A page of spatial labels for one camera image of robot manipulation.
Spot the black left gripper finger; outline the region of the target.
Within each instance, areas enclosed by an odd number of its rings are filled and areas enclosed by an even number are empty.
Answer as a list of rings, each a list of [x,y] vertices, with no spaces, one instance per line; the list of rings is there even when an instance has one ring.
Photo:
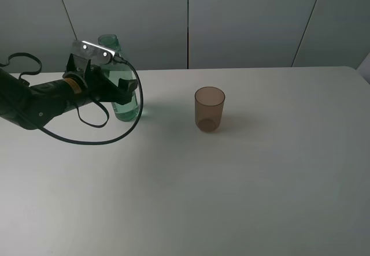
[[[119,105],[126,105],[132,101],[136,90],[136,79],[119,78],[118,86],[113,91],[113,102]]]

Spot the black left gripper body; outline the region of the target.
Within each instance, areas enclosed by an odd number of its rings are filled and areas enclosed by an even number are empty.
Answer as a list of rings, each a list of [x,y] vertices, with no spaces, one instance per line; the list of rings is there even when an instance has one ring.
[[[70,99],[73,105],[116,101],[116,87],[99,66],[92,65],[86,58],[70,54],[63,80],[73,90]]]

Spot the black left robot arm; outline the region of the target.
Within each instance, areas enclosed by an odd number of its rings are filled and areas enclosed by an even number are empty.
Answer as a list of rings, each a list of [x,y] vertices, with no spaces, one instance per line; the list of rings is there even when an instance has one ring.
[[[1,118],[28,130],[44,127],[53,118],[90,103],[130,103],[136,79],[113,83],[90,59],[71,54],[62,79],[30,85],[22,76],[1,71]]]

